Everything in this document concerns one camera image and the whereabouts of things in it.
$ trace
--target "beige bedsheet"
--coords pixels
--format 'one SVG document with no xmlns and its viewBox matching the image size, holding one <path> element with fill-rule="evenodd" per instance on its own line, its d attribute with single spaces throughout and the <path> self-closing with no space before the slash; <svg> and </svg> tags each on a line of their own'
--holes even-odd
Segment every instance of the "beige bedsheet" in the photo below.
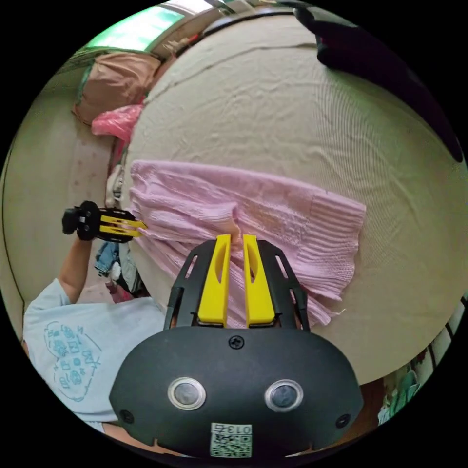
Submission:
<svg viewBox="0 0 468 468">
<path fill-rule="evenodd" d="M 448 321 L 468 285 L 468 175 L 397 98 L 325 69 L 293 17 L 255 19 L 185 53 L 149 96 L 130 164 L 169 159 L 268 171 L 365 203 L 344 312 L 317 333 L 361 384 L 412 359 Z M 143 281 L 162 305 L 171 281 L 138 245 Z"/>
</svg>

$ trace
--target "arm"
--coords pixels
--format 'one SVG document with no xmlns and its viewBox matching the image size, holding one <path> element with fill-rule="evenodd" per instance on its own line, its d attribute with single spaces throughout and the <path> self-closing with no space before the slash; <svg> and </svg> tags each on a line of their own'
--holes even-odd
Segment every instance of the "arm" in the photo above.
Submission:
<svg viewBox="0 0 468 468">
<path fill-rule="evenodd" d="M 88 275 L 92 241 L 75 239 L 57 279 L 71 304 L 75 304 L 83 291 Z"/>
</svg>

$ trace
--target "pink plastic bag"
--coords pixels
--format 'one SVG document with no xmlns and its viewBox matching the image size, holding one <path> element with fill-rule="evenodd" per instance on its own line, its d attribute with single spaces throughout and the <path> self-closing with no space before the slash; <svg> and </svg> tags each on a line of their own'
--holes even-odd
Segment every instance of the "pink plastic bag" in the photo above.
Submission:
<svg viewBox="0 0 468 468">
<path fill-rule="evenodd" d="M 143 104 L 134 104 L 103 112 L 93 120 L 91 131 L 94 135 L 114 135 L 129 144 L 133 127 L 135 127 L 142 110 Z"/>
</svg>

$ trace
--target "sticker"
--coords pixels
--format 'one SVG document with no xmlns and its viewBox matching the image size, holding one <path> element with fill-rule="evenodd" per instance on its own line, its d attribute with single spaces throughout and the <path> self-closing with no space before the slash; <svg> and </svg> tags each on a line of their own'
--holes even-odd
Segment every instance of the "sticker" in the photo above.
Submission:
<svg viewBox="0 0 468 468">
<path fill-rule="evenodd" d="M 250 458 L 252 425 L 211 423 L 210 455 L 221 458 Z"/>
</svg>

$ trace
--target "window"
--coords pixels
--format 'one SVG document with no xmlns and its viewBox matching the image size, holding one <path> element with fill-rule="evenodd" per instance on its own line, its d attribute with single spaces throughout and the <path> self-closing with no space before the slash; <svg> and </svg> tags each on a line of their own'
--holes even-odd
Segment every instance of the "window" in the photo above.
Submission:
<svg viewBox="0 0 468 468">
<path fill-rule="evenodd" d="M 114 24 L 89 41 L 90 47 L 117 47 L 145 50 L 159 35 L 184 15 L 166 8 L 153 6 Z"/>
</svg>

